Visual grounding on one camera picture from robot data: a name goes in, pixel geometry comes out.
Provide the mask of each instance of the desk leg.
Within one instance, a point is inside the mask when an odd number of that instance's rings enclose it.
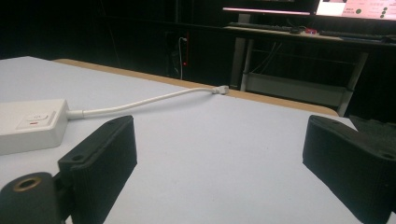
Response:
[[[347,111],[347,106],[349,105],[350,99],[352,98],[353,91],[355,90],[356,84],[358,83],[359,77],[361,76],[361,71],[366,64],[368,56],[369,54],[365,52],[361,53],[361,55],[359,56],[352,76],[346,86],[346,91],[342,96],[341,103],[338,106],[337,113],[340,117],[343,117]]]
[[[247,57],[245,60],[244,72],[242,74],[242,82],[241,82],[241,90],[240,91],[245,91],[247,89],[248,74],[250,73],[250,58],[251,58],[251,51],[253,51],[253,45],[254,45],[254,40],[249,39],[248,45],[247,45]]]

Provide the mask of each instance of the computer screen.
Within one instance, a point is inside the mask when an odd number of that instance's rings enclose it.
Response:
[[[318,0],[231,0],[225,11],[238,13],[284,14],[309,16],[315,14]]]
[[[396,0],[319,0],[316,14],[396,21]]]

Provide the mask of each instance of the power outlet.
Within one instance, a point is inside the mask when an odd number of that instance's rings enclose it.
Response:
[[[67,110],[62,99],[0,104],[0,155],[58,147]]]

